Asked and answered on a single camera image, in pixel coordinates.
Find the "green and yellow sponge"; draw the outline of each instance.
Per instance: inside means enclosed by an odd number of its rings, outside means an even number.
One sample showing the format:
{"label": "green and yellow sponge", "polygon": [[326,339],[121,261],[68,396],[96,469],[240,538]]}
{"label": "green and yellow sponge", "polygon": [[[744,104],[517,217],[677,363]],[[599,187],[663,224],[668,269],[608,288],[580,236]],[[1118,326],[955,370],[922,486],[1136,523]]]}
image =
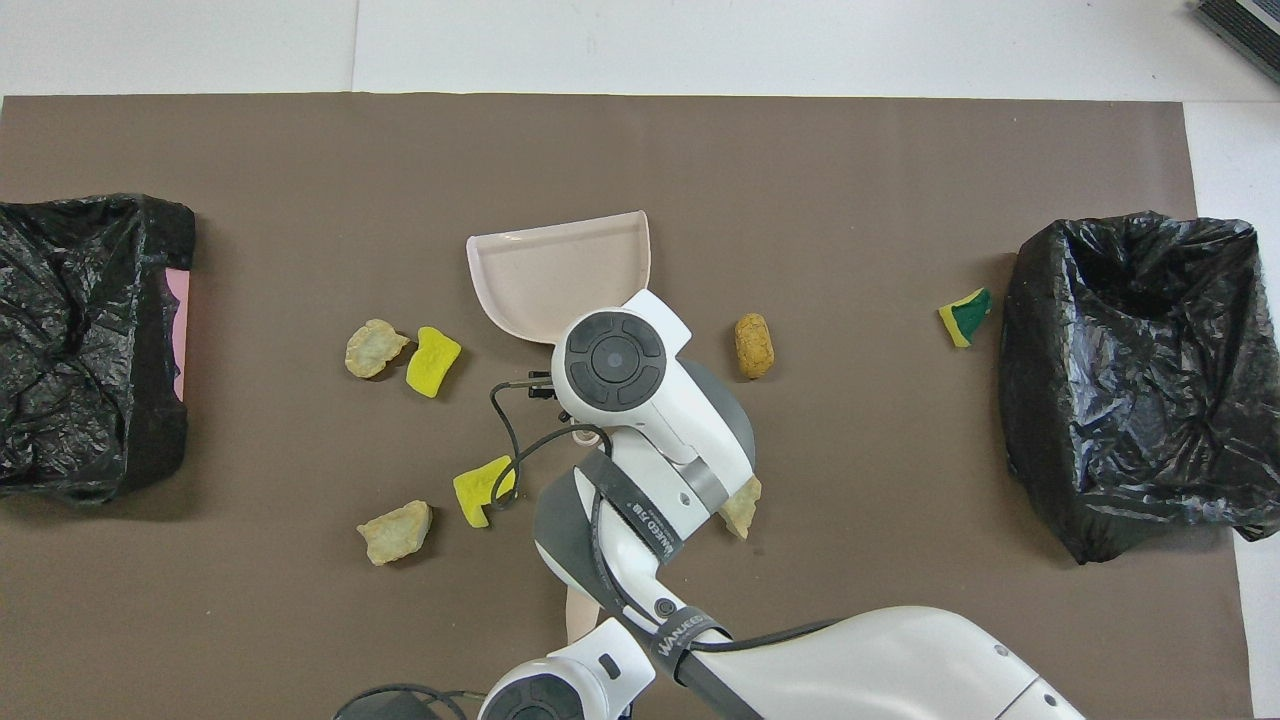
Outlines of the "green and yellow sponge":
{"label": "green and yellow sponge", "polygon": [[991,291],[984,287],[979,287],[963,300],[938,307],[942,324],[946,325],[956,347],[969,347],[973,333],[987,319],[988,313],[991,313]]}

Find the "black garbage bag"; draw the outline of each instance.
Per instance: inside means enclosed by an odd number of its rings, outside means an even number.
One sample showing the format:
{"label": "black garbage bag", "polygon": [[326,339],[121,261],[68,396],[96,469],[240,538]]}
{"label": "black garbage bag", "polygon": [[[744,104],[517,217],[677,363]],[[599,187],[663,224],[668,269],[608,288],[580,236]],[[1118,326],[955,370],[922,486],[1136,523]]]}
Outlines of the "black garbage bag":
{"label": "black garbage bag", "polygon": [[109,195],[0,204],[0,496],[101,503],[182,464],[177,301],[195,215]]}
{"label": "black garbage bag", "polygon": [[1280,529],[1280,354],[1242,220],[1059,220],[1005,300],[1014,477],[1080,564],[1179,527]]}

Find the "yellow sponge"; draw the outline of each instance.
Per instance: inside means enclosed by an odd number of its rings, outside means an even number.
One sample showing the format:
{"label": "yellow sponge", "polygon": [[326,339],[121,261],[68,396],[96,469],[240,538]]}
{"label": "yellow sponge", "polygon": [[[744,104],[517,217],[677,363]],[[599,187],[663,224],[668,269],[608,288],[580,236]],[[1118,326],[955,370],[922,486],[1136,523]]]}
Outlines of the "yellow sponge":
{"label": "yellow sponge", "polygon": [[444,374],[462,354],[462,346],[435,328],[419,328],[417,350],[410,357],[404,382],[428,397],[440,392]]}
{"label": "yellow sponge", "polygon": [[[453,492],[458,496],[462,515],[466,516],[472,528],[489,527],[489,519],[485,518],[483,506],[489,505],[493,497],[493,484],[498,482],[498,474],[506,470],[509,464],[511,456],[503,455],[488,465],[467,470],[453,478]],[[507,473],[507,477],[502,479],[502,487],[498,488],[498,496],[502,497],[503,493],[511,492],[513,487],[516,487],[516,473]]]}

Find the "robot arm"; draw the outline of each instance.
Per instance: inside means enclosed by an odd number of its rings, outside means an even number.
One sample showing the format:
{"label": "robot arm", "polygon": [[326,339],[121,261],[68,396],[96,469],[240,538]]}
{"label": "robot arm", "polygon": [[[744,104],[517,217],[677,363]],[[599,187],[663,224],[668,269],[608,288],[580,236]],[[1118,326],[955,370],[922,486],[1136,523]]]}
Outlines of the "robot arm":
{"label": "robot arm", "polygon": [[564,409],[618,428],[539,497],[535,544],[609,620],[494,687],[483,720],[614,720],[655,667],[733,719],[1080,715],[991,635],[941,610],[895,607],[777,638],[731,642],[658,579],[754,473],[746,414],[676,354],[689,328],[648,291],[590,313],[557,345]]}

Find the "black strap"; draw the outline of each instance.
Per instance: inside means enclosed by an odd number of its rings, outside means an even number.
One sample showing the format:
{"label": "black strap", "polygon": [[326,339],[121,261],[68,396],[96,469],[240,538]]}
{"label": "black strap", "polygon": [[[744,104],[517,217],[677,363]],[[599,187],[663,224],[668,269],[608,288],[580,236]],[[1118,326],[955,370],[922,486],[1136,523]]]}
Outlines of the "black strap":
{"label": "black strap", "polygon": [[599,493],[618,511],[636,536],[666,565],[685,547],[685,541],[667,516],[649,500],[649,496],[603,452],[589,452],[577,469]]}
{"label": "black strap", "polygon": [[724,628],[710,615],[703,612],[700,607],[686,605],[672,612],[658,628],[658,632],[653,634],[649,656],[668,678],[675,678],[676,667],[680,665],[681,659],[685,657],[685,653],[689,652],[690,643],[707,630],[724,633]]}

